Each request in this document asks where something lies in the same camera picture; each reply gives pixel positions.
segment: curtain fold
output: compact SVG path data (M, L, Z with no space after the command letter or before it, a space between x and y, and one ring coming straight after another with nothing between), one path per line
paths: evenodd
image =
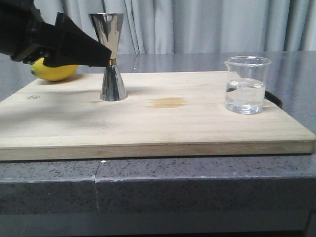
M316 50L315 0L35 0L44 20L125 13L119 54Z

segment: clear water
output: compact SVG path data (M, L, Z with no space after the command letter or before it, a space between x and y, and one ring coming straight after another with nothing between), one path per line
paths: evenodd
M265 90L265 84L259 80L230 80L226 85L225 106L239 114L256 114L262 110Z

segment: yellow lemon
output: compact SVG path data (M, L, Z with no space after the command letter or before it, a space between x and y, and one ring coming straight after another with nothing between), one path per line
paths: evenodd
M66 65L56 68L47 67L43 64L44 58L40 58L31 65L31 73L41 79L58 81L70 77L78 68L78 65Z

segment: jigger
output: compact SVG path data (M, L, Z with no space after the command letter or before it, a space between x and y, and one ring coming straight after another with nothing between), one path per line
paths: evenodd
M117 66L119 37L124 13L93 13L90 18L101 44L112 51L109 65L105 68L100 99L118 101L127 97L122 77Z

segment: black robotic arm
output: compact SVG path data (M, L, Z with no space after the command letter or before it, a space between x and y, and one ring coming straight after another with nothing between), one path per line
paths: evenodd
M44 57L44 64L106 67L111 51L85 34L65 14L55 25L47 24L34 0L0 0L0 53L12 61L31 64Z

